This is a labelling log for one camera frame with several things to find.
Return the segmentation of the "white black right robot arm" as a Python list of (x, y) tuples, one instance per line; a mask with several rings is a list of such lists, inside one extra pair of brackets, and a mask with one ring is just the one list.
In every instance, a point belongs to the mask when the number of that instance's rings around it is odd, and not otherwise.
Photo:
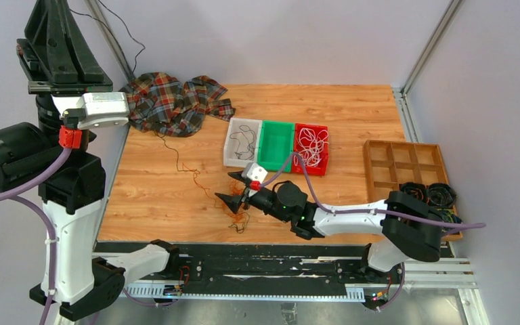
[(233, 213), (254, 207), (289, 223), (291, 232), (306, 240), (337, 234), (382, 235), (383, 240), (368, 245), (360, 263), (360, 273), (369, 282), (378, 282), (409, 259), (428, 263), (440, 259), (440, 213), (404, 192), (392, 191), (388, 198), (367, 204), (332, 206), (309, 201), (307, 193), (291, 181), (266, 188), (243, 172), (229, 175), (244, 184), (243, 191), (216, 196)]

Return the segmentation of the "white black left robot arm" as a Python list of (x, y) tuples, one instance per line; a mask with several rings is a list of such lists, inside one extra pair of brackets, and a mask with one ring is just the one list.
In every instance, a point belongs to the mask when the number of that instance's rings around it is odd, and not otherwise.
[(87, 148), (95, 129), (127, 124), (127, 97), (113, 91), (66, 1), (36, 2), (16, 50), (39, 122), (0, 129), (0, 202), (37, 189), (42, 204), (30, 208), (45, 224), (47, 258), (30, 297), (45, 309), (57, 303), (57, 323), (74, 324), (125, 284), (123, 268), (92, 257), (106, 172)]

